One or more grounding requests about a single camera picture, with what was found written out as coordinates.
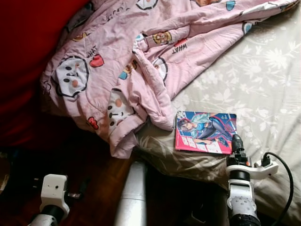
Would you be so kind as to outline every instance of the anime cover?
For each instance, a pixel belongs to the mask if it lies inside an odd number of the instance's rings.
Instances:
[[[236,114],[179,111],[175,148],[194,152],[231,154]]]

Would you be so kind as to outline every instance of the anime character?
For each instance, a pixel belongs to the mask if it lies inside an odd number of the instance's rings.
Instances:
[[[224,146],[228,146],[225,139],[232,140],[232,135],[225,129],[225,125],[218,118],[214,117],[215,115],[215,113],[202,113],[194,115],[191,120],[183,118],[178,121],[178,128],[182,131],[190,132],[195,143],[209,145],[215,140]],[[222,136],[207,139],[216,131],[220,132]]]

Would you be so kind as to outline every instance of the black connector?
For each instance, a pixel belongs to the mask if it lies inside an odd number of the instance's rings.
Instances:
[[[227,156],[227,166],[245,165],[251,166],[251,160],[244,153],[244,143],[238,134],[232,137],[232,154]]]
[[[265,167],[271,164],[271,159],[269,156],[264,155],[263,158],[261,159],[261,166]]]

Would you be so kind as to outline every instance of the pink blanket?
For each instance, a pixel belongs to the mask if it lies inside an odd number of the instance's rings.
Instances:
[[[128,158],[148,117],[172,130],[171,99],[252,25],[299,1],[101,2],[54,55],[41,84],[48,111],[72,117],[109,142],[112,156]]]

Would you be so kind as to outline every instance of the black joint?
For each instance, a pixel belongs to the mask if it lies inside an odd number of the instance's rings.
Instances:
[[[48,205],[44,207],[41,214],[51,215],[56,219],[57,223],[60,223],[64,216],[64,211],[55,205]]]
[[[233,170],[230,172],[230,179],[250,181],[250,174],[241,170]]]
[[[232,137],[232,150],[234,153],[240,153],[244,151],[244,142],[238,134],[234,134]]]
[[[260,226],[260,221],[252,215],[236,214],[230,219],[231,226]]]
[[[271,159],[269,156],[264,156],[261,160],[261,166],[265,167],[271,164]]]

